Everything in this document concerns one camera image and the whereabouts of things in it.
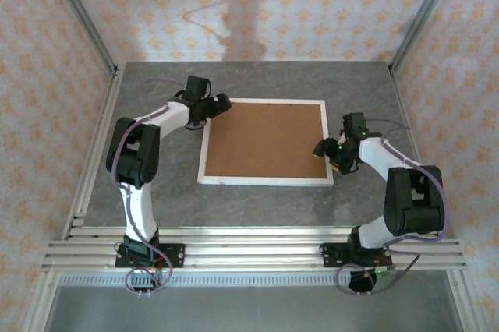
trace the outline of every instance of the patterned wallpaper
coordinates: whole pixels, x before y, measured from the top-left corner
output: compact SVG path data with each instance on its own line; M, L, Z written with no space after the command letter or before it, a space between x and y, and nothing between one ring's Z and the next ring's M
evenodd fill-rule
M83 0L116 63L392 60L422 0Z
M62 233L109 78L65 0L2 0L0 24L0 330L10 332Z
M422 159L442 168L452 231L499 330L499 0L440 0L397 80Z

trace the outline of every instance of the cork board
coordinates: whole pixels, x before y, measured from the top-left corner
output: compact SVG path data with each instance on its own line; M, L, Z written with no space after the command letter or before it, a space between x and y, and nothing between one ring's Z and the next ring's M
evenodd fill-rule
M203 132L198 182L331 186L326 159L312 155L327 134L324 101L231 98Z

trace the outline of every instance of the wooden frame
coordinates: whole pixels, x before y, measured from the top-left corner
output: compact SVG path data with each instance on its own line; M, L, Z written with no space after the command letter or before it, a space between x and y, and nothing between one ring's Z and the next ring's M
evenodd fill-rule
M322 121L322 134L328 138L326 103L322 100L279 100L266 98L231 98L234 103L246 104L317 104L320 106L320 119ZM326 178L254 178L234 176L206 176L206 163L208 143L210 141L211 121L208 120L203 130L203 141L201 144L200 167L197 174L197 182L208 185L260 185L260 186L333 186L333 171L326 158Z

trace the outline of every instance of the gray floor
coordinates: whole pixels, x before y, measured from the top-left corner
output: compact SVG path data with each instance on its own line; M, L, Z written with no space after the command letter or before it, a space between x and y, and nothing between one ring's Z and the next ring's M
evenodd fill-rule
M410 271L367 297L334 287L167 288L138 299L124 288L59 287L46 331L458 332L450 294L445 271Z
M111 185L104 159L115 121L159 108L177 87L143 82L155 78L185 83L188 75L211 80L214 93L230 97L320 99L326 101L330 136L342 116L402 121L396 92L384 62L141 62L126 67L108 139L104 146L86 226L123 226L118 190ZM371 130L389 126L370 123ZM378 217L384 180L367 165L354 175L334 174L331 188L198 185L201 131L177 129L161 141L160 168L153 181L154 216L162 227L357 225ZM409 137L396 132L390 141L412 155Z

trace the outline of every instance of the marble surface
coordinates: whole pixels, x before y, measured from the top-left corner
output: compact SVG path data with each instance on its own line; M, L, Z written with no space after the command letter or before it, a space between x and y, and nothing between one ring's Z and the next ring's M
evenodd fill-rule
M342 116L402 122L394 85L384 62L135 62L126 66L110 130L85 218L86 226L124 226L121 196L104 166L117 118L137 117L159 108L178 87L146 83L188 75L209 79L214 94L230 97L325 100L330 136ZM371 130L390 128L369 123ZM381 215L384 180L369 166L353 175L334 174L331 188L198 185L202 131L177 129L161 141L160 164L152 185L154 217L162 227L184 226L352 226ZM412 156L409 136L390 141Z

